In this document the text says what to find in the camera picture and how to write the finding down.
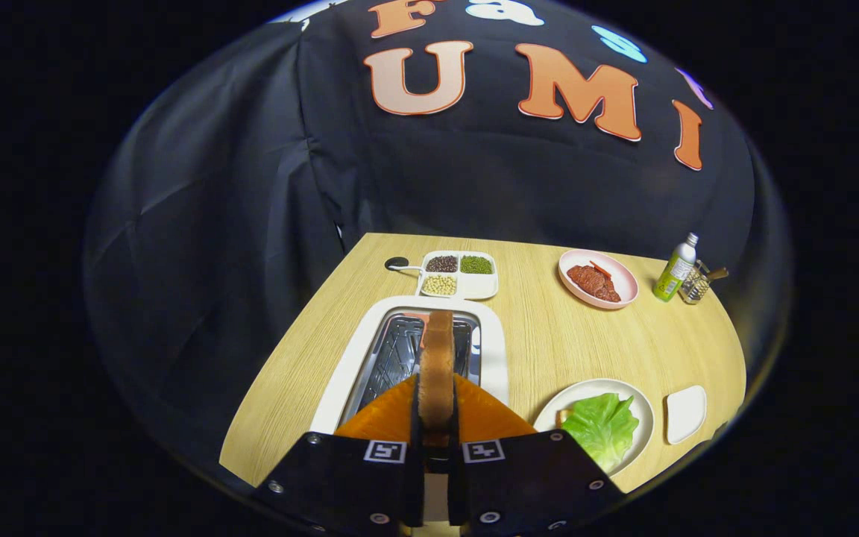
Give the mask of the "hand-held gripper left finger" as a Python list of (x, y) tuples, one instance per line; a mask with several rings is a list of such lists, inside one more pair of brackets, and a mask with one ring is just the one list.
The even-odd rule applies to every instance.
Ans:
[(310, 431), (254, 489), (261, 513), (303, 536), (409, 536), (425, 513), (425, 447), (416, 395), (409, 437)]

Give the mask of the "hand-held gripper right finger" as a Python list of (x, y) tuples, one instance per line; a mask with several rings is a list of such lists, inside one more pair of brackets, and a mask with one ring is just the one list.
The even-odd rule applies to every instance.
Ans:
[(586, 536), (626, 503), (569, 432), (465, 442), (453, 401), (449, 521), (461, 536)]

